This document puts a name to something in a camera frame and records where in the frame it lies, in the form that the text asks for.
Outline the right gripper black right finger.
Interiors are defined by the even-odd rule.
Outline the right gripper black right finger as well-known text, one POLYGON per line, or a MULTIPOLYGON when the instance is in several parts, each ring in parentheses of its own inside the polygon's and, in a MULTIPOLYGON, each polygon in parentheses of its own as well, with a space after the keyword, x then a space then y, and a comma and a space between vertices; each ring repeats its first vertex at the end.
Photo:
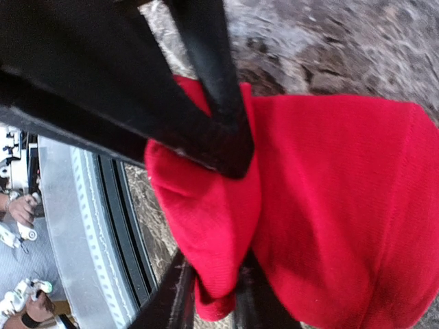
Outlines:
POLYGON ((234 328, 301 328, 274 294, 253 251, 239 268, 234 328))

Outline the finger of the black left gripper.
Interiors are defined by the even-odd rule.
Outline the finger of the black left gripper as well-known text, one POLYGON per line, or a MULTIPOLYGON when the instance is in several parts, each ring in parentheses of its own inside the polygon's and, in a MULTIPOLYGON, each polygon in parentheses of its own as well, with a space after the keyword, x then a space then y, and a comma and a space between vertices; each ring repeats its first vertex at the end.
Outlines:
POLYGON ((225 127, 246 127, 247 115, 231 56, 224 2, 165 4, 206 93, 213 120, 225 127))

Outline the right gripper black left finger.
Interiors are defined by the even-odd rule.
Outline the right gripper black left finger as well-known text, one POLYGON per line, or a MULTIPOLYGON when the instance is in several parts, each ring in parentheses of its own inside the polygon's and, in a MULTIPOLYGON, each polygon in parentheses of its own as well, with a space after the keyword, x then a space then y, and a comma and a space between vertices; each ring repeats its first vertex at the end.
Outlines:
POLYGON ((182 252, 176 252, 153 296, 142 306, 129 329, 192 328, 195 271, 182 252))

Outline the white black finger of the left gripper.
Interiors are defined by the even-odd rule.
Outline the white black finger of the left gripper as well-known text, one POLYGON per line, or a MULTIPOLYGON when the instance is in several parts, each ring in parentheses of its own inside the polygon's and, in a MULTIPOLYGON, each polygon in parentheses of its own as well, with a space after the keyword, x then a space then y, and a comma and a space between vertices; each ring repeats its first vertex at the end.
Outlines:
POLYGON ((139 6, 2 1, 1 120, 133 165, 154 139, 244 177, 254 152, 248 118, 246 127, 217 125, 203 87, 207 111, 189 98, 139 6))

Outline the red santa sock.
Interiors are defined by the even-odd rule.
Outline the red santa sock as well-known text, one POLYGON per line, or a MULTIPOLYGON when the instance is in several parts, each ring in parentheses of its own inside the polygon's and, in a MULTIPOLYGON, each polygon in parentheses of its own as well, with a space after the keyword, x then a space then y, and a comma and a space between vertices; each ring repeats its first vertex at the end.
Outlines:
POLYGON ((318 328, 410 328, 438 294, 438 128, 415 103, 255 97, 255 143, 231 180, 150 141, 151 185, 198 273, 200 317, 235 307, 254 252, 288 313, 318 328))

